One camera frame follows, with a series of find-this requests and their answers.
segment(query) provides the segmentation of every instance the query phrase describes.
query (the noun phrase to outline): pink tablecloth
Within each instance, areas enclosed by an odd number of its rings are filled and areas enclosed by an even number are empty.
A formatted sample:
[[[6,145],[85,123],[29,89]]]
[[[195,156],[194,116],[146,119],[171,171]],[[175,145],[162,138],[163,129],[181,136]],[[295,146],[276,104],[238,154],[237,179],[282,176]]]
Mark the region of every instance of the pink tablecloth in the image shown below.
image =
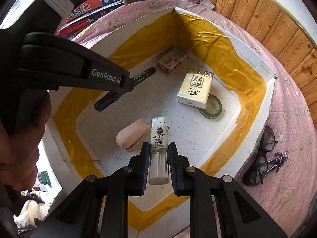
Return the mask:
[[[148,0],[124,5],[93,23],[74,41],[90,48],[124,24],[173,6],[200,15],[232,33],[254,49],[278,76],[267,121],[278,143],[267,157],[275,158],[275,152],[288,151],[289,160],[278,173],[269,173],[263,185],[242,186],[291,236],[305,218],[316,192],[317,138],[304,96],[281,63],[259,41],[222,15],[204,7],[199,0]]]

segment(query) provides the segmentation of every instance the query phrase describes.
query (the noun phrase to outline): pink case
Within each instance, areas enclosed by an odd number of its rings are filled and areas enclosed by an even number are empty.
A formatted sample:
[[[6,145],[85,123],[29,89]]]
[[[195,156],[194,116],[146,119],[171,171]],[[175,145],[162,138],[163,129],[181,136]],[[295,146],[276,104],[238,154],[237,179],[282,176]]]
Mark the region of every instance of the pink case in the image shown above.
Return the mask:
[[[151,126],[143,119],[139,119],[121,130],[116,136],[116,142],[121,148],[131,151],[149,130]]]

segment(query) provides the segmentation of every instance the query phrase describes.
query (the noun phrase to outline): metal screw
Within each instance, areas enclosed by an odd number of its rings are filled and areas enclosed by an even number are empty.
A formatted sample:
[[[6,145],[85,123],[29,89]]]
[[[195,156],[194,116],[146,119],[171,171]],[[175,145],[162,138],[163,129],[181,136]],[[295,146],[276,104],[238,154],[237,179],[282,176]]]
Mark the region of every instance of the metal screw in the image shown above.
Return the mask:
[[[123,168],[123,171],[126,172],[126,173],[131,173],[132,170],[133,170],[133,168],[130,167],[130,166],[125,166],[125,167]]]
[[[231,176],[224,176],[222,178],[225,182],[231,182],[232,181],[232,177]]]
[[[96,177],[95,176],[87,176],[86,177],[86,181],[87,182],[94,182],[96,180]]]
[[[196,169],[193,166],[188,166],[188,167],[186,167],[186,171],[189,173],[193,173],[196,171]]]

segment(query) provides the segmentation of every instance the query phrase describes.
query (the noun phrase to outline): glasses lens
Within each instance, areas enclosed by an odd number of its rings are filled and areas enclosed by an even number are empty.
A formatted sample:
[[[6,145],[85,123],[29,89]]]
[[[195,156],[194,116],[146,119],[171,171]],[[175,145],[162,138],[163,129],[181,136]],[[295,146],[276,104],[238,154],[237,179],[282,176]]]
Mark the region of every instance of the glasses lens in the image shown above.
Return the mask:
[[[263,133],[262,144],[267,151],[272,151],[274,148],[274,134],[270,127],[265,127]]]
[[[267,167],[267,159],[263,156],[258,157],[250,175],[250,182],[255,185],[259,184],[267,172]]]

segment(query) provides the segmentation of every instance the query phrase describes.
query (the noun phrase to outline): yellow trim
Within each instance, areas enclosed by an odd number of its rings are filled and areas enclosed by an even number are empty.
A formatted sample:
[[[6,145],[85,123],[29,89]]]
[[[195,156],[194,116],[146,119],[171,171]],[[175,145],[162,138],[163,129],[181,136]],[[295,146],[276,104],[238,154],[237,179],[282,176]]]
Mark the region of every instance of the yellow trim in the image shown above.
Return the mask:
[[[304,26],[295,18],[293,14],[291,14],[283,5],[281,5],[278,1],[276,0],[268,0],[271,3],[275,4],[282,12],[286,13],[296,24],[297,26],[301,29],[302,32],[305,33],[305,35],[308,37],[309,41],[313,44],[315,48],[317,48],[316,42],[313,40],[312,36],[307,32],[307,30],[304,28]]]
[[[230,39],[216,26],[204,18],[180,12],[166,14],[144,26],[112,53],[109,60],[129,70],[171,46],[189,50],[204,61],[240,100],[241,111],[235,129],[202,166],[205,172],[214,175],[248,134],[265,96],[266,83],[237,55]],[[75,121],[81,111],[101,94],[102,91],[73,88],[53,117],[73,165],[82,178],[91,174],[102,175],[78,138]],[[129,201],[128,223],[141,231],[186,199],[171,194],[147,211],[141,211]]]

